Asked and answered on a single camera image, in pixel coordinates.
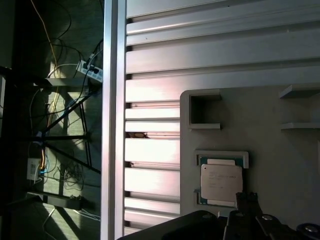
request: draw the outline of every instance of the black machine part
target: black machine part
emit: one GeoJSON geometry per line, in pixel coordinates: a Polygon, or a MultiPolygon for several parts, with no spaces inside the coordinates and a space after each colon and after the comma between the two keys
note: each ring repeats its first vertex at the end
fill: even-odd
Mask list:
{"type": "Polygon", "coordinates": [[[300,224],[293,230],[264,214],[257,193],[238,192],[236,208],[228,218],[195,211],[119,240],[320,240],[320,226],[316,224],[300,224]]]}

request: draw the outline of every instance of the power outlet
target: power outlet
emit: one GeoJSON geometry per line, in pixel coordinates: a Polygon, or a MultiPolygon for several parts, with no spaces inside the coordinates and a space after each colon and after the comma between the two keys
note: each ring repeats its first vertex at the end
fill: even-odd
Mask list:
{"type": "Polygon", "coordinates": [[[39,164],[41,162],[40,158],[28,158],[28,164],[27,164],[27,172],[26,172],[26,179],[28,180],[38,180],[38,172],[39,172],[39,164]]]}
{"type": "Polygon", "coordinates": [[[85,68],[84,65],[86,64],[85,61],[81,60],[78,65],[76,66],[76,70],[79,71],[80,73],[83,73],[84,75],[87,75],[89,78],[95,79],[97,81],[99,81],[100,83],[102,83],[103,81],[103,70],[101,68],[98,68],[94,65],[91,65],[91,67],[94,67],[94,69],[96,70],[94,73],[94,71],[88,71],[88,68],[85,68]]]}

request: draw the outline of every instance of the orange cable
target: orange cable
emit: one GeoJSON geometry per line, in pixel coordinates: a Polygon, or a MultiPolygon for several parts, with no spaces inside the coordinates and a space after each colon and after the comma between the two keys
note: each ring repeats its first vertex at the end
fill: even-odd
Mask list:
{"type": "MultiPolygon", "coordinates": [[[[56,55],[55,55],[55,51],[54,51],[54,47],[50,41],[50,37],[49,37],[49,34],[48,34],[48,31],[47,31],[47,28],[46,28],[46,24],[44,22],[44,20],[42,19],[40,13],[38,12],[37,8],[36,8],[36,5],[34,4],[33,0],[30,0],[31,3],[32,3],[32,6],[36,12],[36,14],[38,15],[39,19],[41,20],[42,22],[42,25],[43,25],[43,29],[45,31],[45,35],[48,39],[48,42],[50,44],[50,48],[51,48],[51,51],[52,51],[52,55],[53,55],[53,58],[54,58],[54,70],[56,69],[56,67],[58,66],[58,62],[57,62],[57,58],[56,58],[56,55]]],[[[57,95],[58,95],[58,90],[59,90],[59,87],[56,88],[56,92],[55,92],[55,96],[54,96],[54,99],[53,99],[53,106],[52,106],[52,109],[51,111],[54,112],[54,110],[56,109],[56,106],[57,106],[57,103],[56,103],[56,98],[57,98],[57,95]]],[[[52,121],[52,115],[50,115],[49,117],[49,121],[48,121],[48,126],[50,125],[52,121]]],[[[42,160],[41,160],[41,169],[43,169],[45,167],[45,151],[42,149],[41,150],[42,152],[42,160]]]]}

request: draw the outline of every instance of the white electrical box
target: white electrical box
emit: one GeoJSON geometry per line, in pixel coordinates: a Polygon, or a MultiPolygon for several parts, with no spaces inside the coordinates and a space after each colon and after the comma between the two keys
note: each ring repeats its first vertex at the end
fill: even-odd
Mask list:
{"type": "Polygon", "coordinates": [[[39,179],[39,177],[38,176],[35,177],[35,175],[38,175],[40,163],[41,163],[40,158],[28,158],[26,179],[33,180],[33,181],[39,179]]]}

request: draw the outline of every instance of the rectangular slot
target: rectangular slot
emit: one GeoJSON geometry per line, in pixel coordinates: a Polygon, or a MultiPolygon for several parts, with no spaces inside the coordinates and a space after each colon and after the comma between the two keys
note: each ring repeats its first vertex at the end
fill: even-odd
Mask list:
{"type": "Polygon", "coordinates": [[[189,128],[190,129],[221,129],[219,108],[221,96],[218,90],[206,95],[189,97],[189,128]]]}

